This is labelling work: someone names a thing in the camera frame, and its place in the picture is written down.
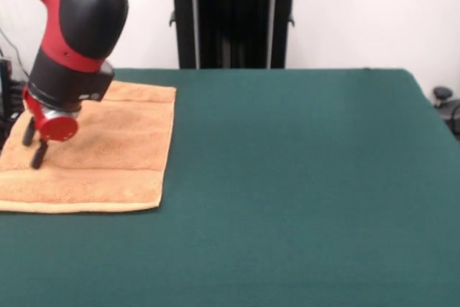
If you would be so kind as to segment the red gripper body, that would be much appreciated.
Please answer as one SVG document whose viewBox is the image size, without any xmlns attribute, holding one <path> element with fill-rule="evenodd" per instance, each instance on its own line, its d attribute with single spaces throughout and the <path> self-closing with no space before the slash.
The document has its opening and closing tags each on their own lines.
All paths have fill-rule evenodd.
<svg viewBox="0 0 460 307">
<path fill-rule="evenodd" d="M 23 90 L 25 105 L 35 120 L 35 132 L 40 139 L 64 142 L 72 138 L 78 131 L 78 110 L 73 112 L 49 108 L 33 98 L 28 87 Z"/>
</svg>

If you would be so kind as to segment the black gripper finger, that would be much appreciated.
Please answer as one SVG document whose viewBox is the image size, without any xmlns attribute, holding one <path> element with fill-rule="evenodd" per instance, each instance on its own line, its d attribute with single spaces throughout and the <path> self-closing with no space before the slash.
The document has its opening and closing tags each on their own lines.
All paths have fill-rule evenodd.
<svg viewBox="0 0 460 307">
<path fill-rule="evenodd" d="M 31 168 L 32 169 L 34 169 L 34 170 L 40 169 L 40 167 L 41 167 L 41 165 L 42 165 L 42 163 L 43 163 L 43 161 L 45 159 L 47 149 L 48 149 L 47 141 L 44 140 L 44 139 L 41 139 L 39 147 L 36 149 L 36 151 L 34 153 L 34 156 L 32 158 L 32 161 L 31 161 Z"/>
<path fill-rule="evenodd" d="M 31 144 L 32 144 L 32 140 L 34 138 L 34 135 L 35 135 L 35 118 L 34 117 L 31 117 L 30 120 L 29 120 L 29 123 L 26 127 L 26 130 L 25 130 L 25 133 L 22 137 L 22 144 L 25 146 L 25 147 L 29 147 Z"/>
</svg>

